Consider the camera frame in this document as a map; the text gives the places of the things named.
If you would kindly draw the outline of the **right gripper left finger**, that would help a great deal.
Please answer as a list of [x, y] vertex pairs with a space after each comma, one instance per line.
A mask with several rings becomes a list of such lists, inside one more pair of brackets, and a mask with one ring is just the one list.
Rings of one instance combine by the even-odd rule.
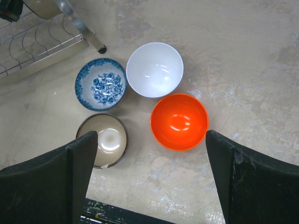
[[0, 171], [2, 224], [78, 224], [98, 149], [90, 131]]

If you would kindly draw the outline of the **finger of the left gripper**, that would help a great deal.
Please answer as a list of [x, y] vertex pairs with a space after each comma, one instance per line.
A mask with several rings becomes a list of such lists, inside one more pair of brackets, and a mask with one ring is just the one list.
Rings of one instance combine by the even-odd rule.
[[7, 21], [18, 21], [22, 14], [22, 0], [0, 0], [0, 17]]

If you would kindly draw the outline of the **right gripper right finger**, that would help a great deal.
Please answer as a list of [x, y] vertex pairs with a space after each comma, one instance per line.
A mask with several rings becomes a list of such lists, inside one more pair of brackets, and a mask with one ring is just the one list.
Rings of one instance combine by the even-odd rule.
[[227, 224], [297, 224], [299, 167], [209, 130], [206, 149]]

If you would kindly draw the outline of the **olive beige bowl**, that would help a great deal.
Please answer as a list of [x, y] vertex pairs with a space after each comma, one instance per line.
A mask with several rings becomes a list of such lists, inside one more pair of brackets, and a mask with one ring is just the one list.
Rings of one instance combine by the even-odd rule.
[[53, 19], [61, 13], [54, 0], [23, 0], [23, 3], [33, 13], [45, 20]]

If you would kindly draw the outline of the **orange plastic bowl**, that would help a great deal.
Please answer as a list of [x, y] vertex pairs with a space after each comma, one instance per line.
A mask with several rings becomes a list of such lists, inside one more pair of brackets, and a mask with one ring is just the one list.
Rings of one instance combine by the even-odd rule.
[[187, 151], [200, 144], [209, 128], [206, 108], [195, 97], [176, 93], [153, 108], [150, 128], [156, 141], [173, 151]]

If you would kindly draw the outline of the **blue floral ceramic bowl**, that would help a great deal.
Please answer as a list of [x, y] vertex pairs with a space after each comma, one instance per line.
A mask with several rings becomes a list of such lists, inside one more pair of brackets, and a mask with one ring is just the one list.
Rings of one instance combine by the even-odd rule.
[[103, 112], [118, 105], [128, 87], [126, 71], [111, 58], [98, 58], [85, 64], [75, 80], [75, 94], [88, 110]]

